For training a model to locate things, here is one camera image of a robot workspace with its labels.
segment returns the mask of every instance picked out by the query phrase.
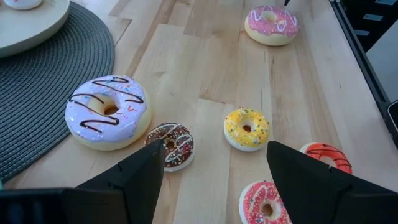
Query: toy donut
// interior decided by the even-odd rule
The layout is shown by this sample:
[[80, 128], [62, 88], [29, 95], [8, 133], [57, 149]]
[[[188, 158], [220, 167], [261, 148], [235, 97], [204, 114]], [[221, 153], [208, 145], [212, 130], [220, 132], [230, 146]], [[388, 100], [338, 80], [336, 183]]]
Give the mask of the toy donut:
[[65, 110], [73, 137], [101, 151], [120, 149], [137, 140], [151, 117], [148, 94], [127, 76], [110, 75], [82, 84], [69, 97]]
[[236, 149], [252, 152], [263, 148], [269, 134], [269, 122], [258, 111], [240, 108], [224, 120], [224, 135]]
[[244, 21], [244, 29], [255, 41], [280, 46], [289, 43], [299, 31], [296, 17], [285, 9], [261, 6], [250, 11]]
[[314, 159], [318, 159], [319, 161], [322, 157], [328, 157], [334, 162], [337, 169], [353, 174], [352, 165], [349, 163], [344, 153], [336, 147], [320, 142], [313, 142], [303, 146], [300, 152]]
[[42, 0], [4, 0], [4, 3], [13, 9], [33, 9], [42, 3]]
[[165, 123], [154, 128], [145, 140], [145, 145], [158, 139], [164, 139], [166, 172], [183, 169], [193, 160], [195, 148], [189, 130], [177, 123]]
[[291, 224], [286, 208], [272, 182], [248, 185], [239, 198], [239, 214], [243, 224]]

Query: round tray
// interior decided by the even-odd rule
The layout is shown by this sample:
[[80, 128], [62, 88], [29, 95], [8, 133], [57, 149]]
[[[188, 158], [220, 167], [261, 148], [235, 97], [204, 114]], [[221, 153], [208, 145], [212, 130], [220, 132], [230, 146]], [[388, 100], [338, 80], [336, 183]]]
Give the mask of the round tray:
[[31, 49], [53, 36], [68, 17], [69, 0], [43, 0], [31, 10], [0, 1], [0, 58]]

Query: chocolate swirl icing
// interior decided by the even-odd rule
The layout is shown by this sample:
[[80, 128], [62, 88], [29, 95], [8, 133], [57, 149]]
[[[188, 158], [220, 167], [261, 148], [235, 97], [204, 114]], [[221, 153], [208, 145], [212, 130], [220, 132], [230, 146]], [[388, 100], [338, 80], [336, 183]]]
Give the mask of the chocolate swirl icing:
[[[132, 93], [125, 92], [125, 91], [117, 90], [117, 89], [115, 89], [115, 88], [113, 88], [111, 86], [102, 84], [103, 82], [105, 82], [105, 83], [107, 83], [107, 82], [129, 83], [129, 80], [127, 80], [125, 78], [113, 77], [111, 80], [95, 80], [95, 81], [92, 81], [91, 83], [95, 84], [95, 85], [99, 85], [99, 86], [105, 86], [107, 88], [112, 89], [113, 91], [124, 93], [124, 94], [130, 95], [130, 96], [133, 96], [133, 97], [136, 98], [136, 100], [124, 100], [124, 101], [135, 102], [135, 103], [138, 103], [138, 104], [143, 104], [144, 103], [144, 100], [140, 96], [137, 96], [137, 95], [134, 95]], [[110, 125], [114, 125], [114, 126], [116, 126], [116, 125], [118, 125], [120, 123], [120, 120], [115, 118], [115, 117], [113, 117], [113, 116], [100, 114], [97, 111], [91, 109], [90, 107], [84, 105], [83, 103], [80, 103], [79, 101], [73, 100], [72, 98], [75, 97], [75, 96], [90, 96], [90, 97], [93, 97], [93, 98], [97, 99], [102, 104], [104, 104], [104, 101], [101, 100], [100, 98], [98, 98], [97, 96], [92, 95], [92, 94], [88, 94], [88, 93], [78, 93], [78, 94], [74, 94], [71, 97], [69, 97], [68, 101], [69, 102], [74, 102], [74, 103], [76, 103], [76, 104], [78, 104], [80, 106], [83, 106], [83, 107], [87, 108], [88, 110], [90, 110], [90, 111], [92, 111], [92, 112], [94, 112], [94, 113], [96, 113], [96, 114], [98, 114], [100, 116], [103, 116], [105, 118], [109, 118], [109, 119], [113, 120], [113, 121], [102, 121], [102, 120], [97, 120], [97, 119], [84, 120], [84, 121], [80, 122], [80, 126], [82, 126], [84, 128], [89, 128], [89, 129], [94, 130], [94, 131], [99, 132], [99, 133], [102, 133], [101, 130], [98, 130], [98, 129], [90, 126], [90, 125], [87, 125], [87, 123], [103, 123], [103, 124], [110, 124]]]

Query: gray placemat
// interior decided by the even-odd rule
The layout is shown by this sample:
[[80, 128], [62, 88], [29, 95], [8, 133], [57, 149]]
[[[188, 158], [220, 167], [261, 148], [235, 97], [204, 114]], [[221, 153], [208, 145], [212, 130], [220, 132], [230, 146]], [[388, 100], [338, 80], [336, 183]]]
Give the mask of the gray placemat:
[[67, 98], [82, 83], [109, 75], [114, 45], [92, 12], [71, 2], [51, 39], [0, 59], [0, 178], [9, 180], [69, 135]]

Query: white icing drizzle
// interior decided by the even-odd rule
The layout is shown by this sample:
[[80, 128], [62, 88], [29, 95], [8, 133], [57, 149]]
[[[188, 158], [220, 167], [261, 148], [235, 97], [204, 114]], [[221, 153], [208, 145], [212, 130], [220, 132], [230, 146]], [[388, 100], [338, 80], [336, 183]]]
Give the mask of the white icing drizzle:
[[255, 21], [260, 21], [260, 20], [262, 19], [262, 12], [264, 12], [264, 11], [266, 10], [266, 7], [267, 7], [267, 6], [264, 6], [264, 7], [262, 8], [262, 11], [261, 11], [261, 13], [260, 13], [259, 16], [257, 16], [256, 10], [253, 9], [253, 10], [250, 12], [250, 13], [251, 13], [251, 18], [254, 19]]
[[289, 16], [292, 24], [297, 26], [297, 18], [295, 16], [291, 16], [287, 10], [285, 10], [285, 16]]
[[254, 204], [256, 202], [256, 197], [259, 195], [260, 191], [264, 189], [265, 192], [265, 196], [267, 196], [267, 187], [265, 185], [259, 187], [256, 191], [256, 193], [254, 193], [253, 198], [250, 200], [250, 207], [249, 207], [249, 213], [251, 213], [253, 211], [254, 208]]
[[285, 31], [285, 29], [286, 29], [286, 26], [287, 26], [287, 22], [285, 21], [285, 20], [283, 20], [283, 26], [281, 27], [280, 26], [280, 23], [278, 22], [277, 24], [276, 24], [276, 27], [278, 28], [278, 31], [279, 32], [283, 32], [283, 31]]
[[177, 142], [180, 138], [183, 138], [183, 137], [188, 137], [188, 139], [185, 140], [185, 141], [184, 141], [183, 143], [181, 143], [180, 145], [178, 145], [178, 146], [174, 149], [174, 151], [170, 152], [170, 153], [167, 155], [167, 157], [166, 157], [166, 159], [165, 159], [166, 162], [171, 162], [171, 161], [173, 161], [174, 159], [176, 159], [178, 156], [181, 156], [181, 154], [176, 154], [175, 152], [179, 151], [183, 145], [185, 145], [186, 143], [188, 143], [188, 142], [190, 142], [190, 141], [192, 140], [192, 136], [191, 136], [190, 134], [183, 134], [183, 135], [179, 136], [179, 137], [175, 140], [175, 142]]
[[[228, 120], [228, 123], [229, 123], [229, 124], [232, 124], [232, 125], [235, 125], [237, 128], [240, 128], [235, 122], [233, 122], [233, 121], [231, 121], [231, 120]], [[235, 134], [235, 137], [238, 136], [238, 132], [237, 132], [237, 131], [235, 131], [234, 134]], [[251, 139], [254, 139], [253, 136], [251, 136], [251, 135], [248, 134], [247, 132], [244, 132], [244, 134], [247, 135], [247, 136], [249, 136]]]
[[174, 129], [176, 129], [179, 124], [162, 124], [159, 127], [153, 129], [148, 135], [152, 134], [153, 132], [157, 131], [158, 129], [167, 127], [167, 126], [173, 126], [173, 128], [171, 128], [166, 134], [164, 134], [162, 137], [159, 137], [159, 139], [163, 139], [164, 137], [166, 137], [168, 134], [170, 134], [172, 131], [174, 131]]

